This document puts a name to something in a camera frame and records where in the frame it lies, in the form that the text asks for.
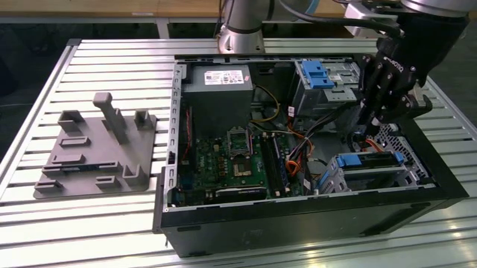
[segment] motherboard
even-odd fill
[[[242,128],[197,139],[196,161],[184,163],[196,167],[180,174],[178,206],[301,196],[301,184],[285,170],[288,154],[285,136]]]

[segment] wire bundle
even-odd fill
[[[252,120],[252,122],[255,122],[255,123],[261,123],[261,122],[268,122],[268,121],[271,121],[271,120],[273,120],[273,119],[277,118],[277,116],[279,116],[279,114],[280,114],[280,112],[281,112],[281,104],[280,104],[280,102],[279,102],[279,100],[277,100],[275,94],[272,94],[272,92],[269,91],[269,89],[267,89],[267,88],[263,87],[261,85],[256,85],[256,86],[257,86],[260,89],[263,89],[263,90],[268,93],[268,95],[275,99],[276,105],[277,105],[277,110],[276,110],[276,113],[275,113],[275,115],[273,115],[272,117],[265,118],[265,119],[255,119],[255,120]]]
[[[381,22],[371,21],[371,20],[360,20],[356,18],[328,18],[328,17],[316,17],[309,14],[301,13],[295,8],[292,8],[284,0],[280,0],[284,8],[301,20],[311,23],[329,23],[341,26],[355,26],[373,29],[376,31],[384,31],[392,37],[401,37],[401,29],[399,27],[393,27]]]
[[[383,147],[379,145],[379,143],[375,141],[375,140],[372,140],[371,138],[368,138],[367,140],[365,140],[365,142],[375,148],[375,150],[377,151],[377,152],[384,152],[385,150],[383,149]]]
[[[307,133],[304,135],[303,142],[293,149],[293,151],[291,153],[291,157],[289,157],[291,160],[296,160],[297,158],[300,158],[300,154],[305,151],[308,141],[313,137],[315,132],[321,130],[329,123],[332,123],[335,120],[337,120],[337,118],[341,116],[341,114],[355,105],[356,105],[356,103],[344,104],[336,110],[333,110],[328,115],[325,115],[324,117],[321,117],[317,120],[317,122],[313,124],[311,129],[307,131]]]

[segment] wooden table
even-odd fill
[[[218,0],[0,0],[0,16],[217,17]],[[321,0],[316,14],[340,17],[345,9]]]
[[[161,38],[170,38],[170,22],[216,22],[218,3],[220,0],[0,0],[0,23],[156,23]],[[339,3],[320,1],[316,16],[344,14]]]

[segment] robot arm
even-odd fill
[[[381,19],[388,16],[403,30],[403,36],[379,39],[377,55],[365,55],[360,64],[364,97],[359,125],[364,126],[364,136],[376,135],[383,123],[432,110],[422,87],[470,24],[468,12],[475,5],[476,0],[365,1],[349,5],[347,14],[357,14],[349,10],[367,10]]]
[[[443,62],[468,24],[477,0],[364,0],[348,5],[345,18],[315,17],[305,10],[311,1],[228,0],[225,24],[218,35],[221,53],[264,53],[263,21],[288,11],[313,23],[347,26],[359,36],[380,34],[379,53],[360,61],[363,136],[376,135],[383,123],[415,118],[434,104],[423,94],[431,70]]]
[[[224,54],[265,53],[263,22],[293,21],[295,16],[276,0],[224,0],[225,24],[218,34],[218,47]],[[317,0],[289,0],[305,12]]]

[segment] table surface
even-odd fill
[[[276,54],[373,53],[375,40],[267,39]],[[396,232],[264,250],[181,259],[152,233],[157,177],[169,143],[176,55],[217,53],[213,39],[83,40],[69,46],[0,164],[0,268],[5,267],[464,267],[477,259],[477,131],[434,81],[435,109],[416,122],[471,198],[434,211]],[[37,200],[65,109],[101,116],[92,99],[113,94],[124,115],[160,118],[148,191],[114,197]]]
[[[0,0],[2,16],[217,17],[218,0]],[[321,0],[316,14],[340,17],[345,9]]]

